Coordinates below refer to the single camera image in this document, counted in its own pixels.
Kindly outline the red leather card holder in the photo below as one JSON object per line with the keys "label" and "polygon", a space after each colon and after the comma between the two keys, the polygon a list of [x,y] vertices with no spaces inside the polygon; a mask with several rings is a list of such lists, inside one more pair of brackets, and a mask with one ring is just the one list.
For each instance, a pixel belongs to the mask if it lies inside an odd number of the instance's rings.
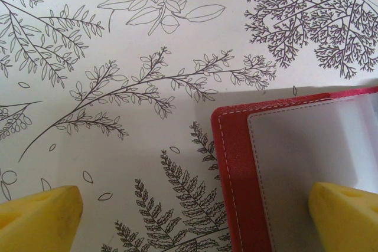
{"label": "red leather card holder", "polygon": [[312,186],[378,193],[378,86],[224,106],[211,125],[232,252],[325,252]]}

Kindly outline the floral patterned table cover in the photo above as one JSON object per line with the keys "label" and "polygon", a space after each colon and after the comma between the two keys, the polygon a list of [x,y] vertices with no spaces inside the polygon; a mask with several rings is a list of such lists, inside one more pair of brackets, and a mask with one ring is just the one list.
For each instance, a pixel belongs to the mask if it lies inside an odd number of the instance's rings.
{"label": "floral patterned table cover", "polygon": [[76,183],[73,252],[231,252],[210,112],[378,75],[378,0],[0,0],[0,201]]}

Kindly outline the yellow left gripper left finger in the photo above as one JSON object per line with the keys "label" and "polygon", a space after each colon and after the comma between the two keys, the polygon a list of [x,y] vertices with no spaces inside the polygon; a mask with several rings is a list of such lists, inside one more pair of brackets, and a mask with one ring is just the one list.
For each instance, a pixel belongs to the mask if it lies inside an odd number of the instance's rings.
{"label": "yellow left gripper left finger", "polygon": [[70,252],[83,213],[77,186],[0,204],[0,252]]}

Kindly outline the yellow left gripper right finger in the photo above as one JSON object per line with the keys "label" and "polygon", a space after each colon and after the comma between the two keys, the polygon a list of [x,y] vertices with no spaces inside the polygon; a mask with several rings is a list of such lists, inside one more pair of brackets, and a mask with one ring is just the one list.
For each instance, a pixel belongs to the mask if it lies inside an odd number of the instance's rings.
{"label": "yellow left gripper right finger", "polygon": [[378,252],[378,194],[317,182],[308,208],[325,252]]}

